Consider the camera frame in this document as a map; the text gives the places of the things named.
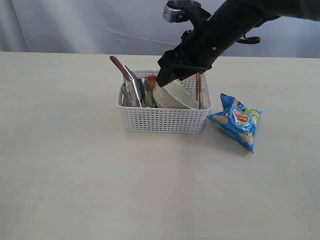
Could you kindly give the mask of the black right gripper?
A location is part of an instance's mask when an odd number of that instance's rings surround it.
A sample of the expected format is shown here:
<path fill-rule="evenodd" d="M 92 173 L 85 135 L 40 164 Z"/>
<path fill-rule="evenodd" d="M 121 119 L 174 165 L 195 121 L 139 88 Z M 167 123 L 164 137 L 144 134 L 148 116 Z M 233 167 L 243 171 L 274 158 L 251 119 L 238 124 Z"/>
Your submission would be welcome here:
<path fill-rule="evenodd" d="M 218 57 L 218 29 L 186 31 L 181 36 L 181 43 L 158 60 L 160 70 L 156 82 L 164 87 L 174 80 L 183 81 L 199 72 L 206 72 Z"/>

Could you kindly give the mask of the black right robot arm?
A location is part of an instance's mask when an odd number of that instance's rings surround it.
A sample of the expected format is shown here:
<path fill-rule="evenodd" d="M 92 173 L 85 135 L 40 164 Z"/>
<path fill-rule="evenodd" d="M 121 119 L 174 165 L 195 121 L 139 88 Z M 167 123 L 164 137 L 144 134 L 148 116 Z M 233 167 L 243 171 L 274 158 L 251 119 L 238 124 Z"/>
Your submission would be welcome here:
<path fill-rule="evenodd" d="M 164 87 L 211 69 L 214 61 L 237 41 L 249 44 L 246 33 L 280 17 L 320 20 L 318 0 L 226 0 L 213 14 L 195 0 L 169 0 L 163 18 L 169 23 L 190 21 L 193 30 L 158 60 L 156 81 Z"/>

